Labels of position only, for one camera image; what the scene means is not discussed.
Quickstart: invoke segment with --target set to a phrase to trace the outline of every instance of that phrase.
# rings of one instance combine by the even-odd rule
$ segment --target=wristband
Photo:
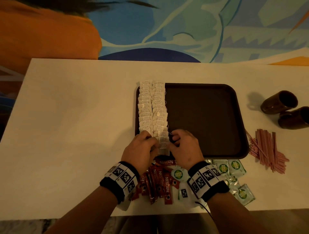
[[[110,190],[120,204],[137,186],[138,179],[139,173],[136,168],[128,162],[121,161],[105,174],[100,186]]]
[[[187,183],[197,199],[207,202],[216,193],[227,193],[230,189],[218,170],[205,161],[195,164],[189,171]]]

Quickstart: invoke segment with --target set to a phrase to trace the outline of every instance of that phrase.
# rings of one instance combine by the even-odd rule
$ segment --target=person's right hand
[[[204,161],[198,140],[190,132],[177,129],[172,132],[172,135],[176,142],[174,144],[169,142],[167,148],[181,167],[189,170],[198,162]]]

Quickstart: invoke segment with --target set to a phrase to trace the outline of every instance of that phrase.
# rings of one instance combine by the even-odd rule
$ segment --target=dark brown mug
[[[294,111],[280,113],[278,124],[285,129],[309,127],[309,107],[301,107]]]
[[[261,110],[265,114],[273,115],[293,109],[297,107],[297,105],[297,97],[289,91],[282,90],[263,101]]]

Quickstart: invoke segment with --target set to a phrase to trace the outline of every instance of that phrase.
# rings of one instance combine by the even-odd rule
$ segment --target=white table
[[[257,198],[247,208],[309,208],[309,128],[280,129],[247,106],[258,109],[280,90],[309,105],[308,75],[308,67],[33,59],[0,144],[0,220],[60,218],[90,194],[134,136],[137,82],[147,79],[233,87],[245,128],[277,132],[278,149],[291,160],[285,175],[251,155],[241,160],[247,174],[240,182]],[[163,203],[144,197],[112,215],[202,212],[177,199]]]

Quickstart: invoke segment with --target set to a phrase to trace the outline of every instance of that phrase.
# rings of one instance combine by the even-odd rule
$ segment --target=person
[[[190,132],[181,129],[174,130],[172,135],[175,143],[169,143],[167,147],[172,152],[177,163],[187,169],[189,175],[194,168],[201,170],[201,166],[198,165],[204,167],[206,162],[204,161],[198,140]],[[159,142],[157,139],[151,137],[147,131],[142,131],[125,148],[121,162],[124,162],[124,165],[127,165],[131,171],[137,171],[141,175],[147,170],[150,163],[158,155],[158,152]],[[228,192],[229,189],[225,190],[225,187],[222,186],[221,189],[217,189],[217,192],[212,191],[212,194],[208,193],[221,182],[227,187],[223,181],[220,181],[202,196],[204,200],[206,199],[219,233],[269,233]],[[111,213],[119,203],[119,198],[117,198],[119,195],[115,195],[114,189],[107,189],[106,187],[99,186],[95,189],[81,203],[48,229],[46,234],[101,233]]]

